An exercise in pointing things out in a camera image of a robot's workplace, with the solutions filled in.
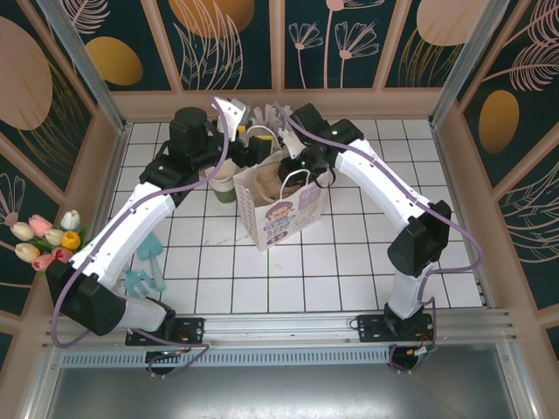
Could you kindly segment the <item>teal plastic toy shovel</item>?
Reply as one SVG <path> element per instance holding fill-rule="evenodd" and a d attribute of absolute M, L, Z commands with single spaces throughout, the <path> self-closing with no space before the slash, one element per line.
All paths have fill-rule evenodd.
<path fill-rule="evenodd" d="M 157 257 L 163 253 L 163 247 L 159 239 L 149 233 L 136 251 L 136 256 L 141 261 L 149 261 L 155 289 L 158 292 L 164 292 L 166 289 L 165 281 L 162 275 L 162 269 L 157 262 Z"/>

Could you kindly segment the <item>artificial tulip bouquet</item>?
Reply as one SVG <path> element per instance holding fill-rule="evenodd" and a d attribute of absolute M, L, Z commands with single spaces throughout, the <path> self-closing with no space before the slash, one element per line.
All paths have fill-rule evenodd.
<path fill-rule="evenodd" d="M 67 211 L 58 224 L 36 214 L 27 222 L 16 221 L 10 232 L 19 240 L 13 252 L 34 271 L 44 272 L 54 261 L 69 262 L 86 245 L 88 226 L 81 222 L 80 213 Z"/>

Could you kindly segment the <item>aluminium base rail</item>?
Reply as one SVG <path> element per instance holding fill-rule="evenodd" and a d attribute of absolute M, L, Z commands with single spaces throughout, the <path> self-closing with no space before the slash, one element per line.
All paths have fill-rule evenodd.
<path fill-rule="evenodd" d="M 357 312 L 201 314 L 202 342 L 215 349 L 356 347 Z M 438 345 L 516 341 L 519 333 L 502 309 L 438 309 L 433 331 Z"/>

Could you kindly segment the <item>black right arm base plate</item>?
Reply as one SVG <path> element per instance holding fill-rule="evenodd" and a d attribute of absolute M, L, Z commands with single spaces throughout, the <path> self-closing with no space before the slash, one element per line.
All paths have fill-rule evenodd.
<path fill-rule="evenodd" d="M 432 340 L 434 337 L 434 324 L 429 313 L 416 313 L 409 319 L 364 314 L 357 316 L 356 320 L 361 342 L 419 342 L 422 338 Z"/>

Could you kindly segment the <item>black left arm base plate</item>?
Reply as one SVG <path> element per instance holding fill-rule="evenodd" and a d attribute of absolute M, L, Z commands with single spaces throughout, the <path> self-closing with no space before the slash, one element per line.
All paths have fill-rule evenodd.
<path fill-rule="evenodd" d="M 148 332 L 149 337 L 144 336 L 137 331 L 128 333 L 125 338 L 127 347 L 147 347 L 160 345 L 158 340 L 154 340 L 155 336 L 159 340 L 170 341 L 178 345 L 195 345 L 201 344 L 204 336 L 203 318 L 175 318 L 173 320 L 164 320 L 162 325 L 154 332 Z"/>

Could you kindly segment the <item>grey sheet metal panel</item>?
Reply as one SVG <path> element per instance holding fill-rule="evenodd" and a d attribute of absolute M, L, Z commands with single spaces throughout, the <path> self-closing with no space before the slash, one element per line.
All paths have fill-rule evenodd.
<path fill-rule="evenodd" d="M 494 345 L 441 347 L 417 370 L 384 364 L 63 368 L 45 419 L 544 419 Z"/>

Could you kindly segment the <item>white printed paper carry bag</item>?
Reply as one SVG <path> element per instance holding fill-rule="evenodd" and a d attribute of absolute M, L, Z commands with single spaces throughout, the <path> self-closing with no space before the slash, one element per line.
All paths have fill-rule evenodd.
<path fill-rule="evenodd" d="M 273 151 L 261 163 L 233 176 L 241 221 L 251 240 L 259 251 L 285 241 L 307 226 L 317 222 L 327 199 L 327 182 L 329 175 L 319 177 L 320 186 L 308 180 L 308 174 L 298 171 L 306 181 L 300 186 L 282 184 L 280 198 L 273 203 L 266 203 L 257 191 L 254 179 L 257 168 L 268 163 L 280 162 L 287 156 L 287 150 L 281 145 L 279 133 L 274 133 L 265 126 L 248 127 L 248 132 L 241 134 L 243 140 L 258 134 L 273 136 Z"/>

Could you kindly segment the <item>aluminium frame post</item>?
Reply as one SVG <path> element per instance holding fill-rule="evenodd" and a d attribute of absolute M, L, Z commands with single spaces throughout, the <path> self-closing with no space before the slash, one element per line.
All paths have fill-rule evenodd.
<path fill-rule="evenodd" d="M 107 84 L 95 68 L 79 34 L 73 29 L 66 12 L 63 10 L 63 6 L 59 3 L 59 0 L 37 0 L 37 3 L 82 74 L 100 108 L 117 131 L 123 132 L 126 127 L 126 120 L 122 118 Z"/>
<path fill-rule="evenodd" d="M 433 131 L 437 131 L 456 100 L 480 56 L 486 49 L 495 29 L 502 20 L 510 0 L 488 0 L 473 31 L 462 47 L 458 58 L 446 79 L 438 100 L 432 109 L 429 121 Z"/>

